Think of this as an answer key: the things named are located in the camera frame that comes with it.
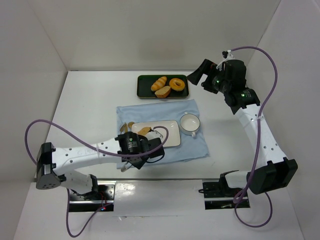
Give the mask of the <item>small seeded bread slice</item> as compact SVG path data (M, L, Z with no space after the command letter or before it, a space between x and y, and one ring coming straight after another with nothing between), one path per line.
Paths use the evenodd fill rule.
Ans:
M143 128L138 132L138 135L146 136L151 130L152 130L151 127L143 127Z

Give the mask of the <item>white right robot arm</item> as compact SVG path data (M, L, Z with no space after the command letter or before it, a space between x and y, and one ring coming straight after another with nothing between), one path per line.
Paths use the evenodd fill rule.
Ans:
M298 169L295 159L288 159L275 140L263 114L256 92L246 86L247 68L243 61L229 59L220 65L205 59L187 80L204 90L222 93L226 104L243 126L254 150L259 150L254 171L229 171L220 175L230 189L248 187L255 194L285 188Z

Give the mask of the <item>right arm metal base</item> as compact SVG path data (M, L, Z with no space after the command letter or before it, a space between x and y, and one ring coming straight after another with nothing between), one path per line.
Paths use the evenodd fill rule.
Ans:
M224 186L218 181L204 181L198 192L203 195L205 210L224 210L235 208L233 199L240 190Z

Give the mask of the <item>left arm metal base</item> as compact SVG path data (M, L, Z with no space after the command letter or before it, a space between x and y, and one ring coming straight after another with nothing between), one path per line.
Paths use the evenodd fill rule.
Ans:
M98 193L89 198L77 195L70 191L69 212L70 213L94 213L100 208L100 212L113 212L115 200L115 181L98 182Z

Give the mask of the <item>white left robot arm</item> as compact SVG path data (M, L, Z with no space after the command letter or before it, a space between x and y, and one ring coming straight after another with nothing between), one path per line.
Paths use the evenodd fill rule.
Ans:
M150 159L164 157L164 139L161 133L151 130L146 135L128 131L89 147L55 148L46 142L36 160L36 188L49 190L61 186L85 200L93 200L101 192L97 177L78 169L116 163L122 166L122 171L128 167L139 170Z

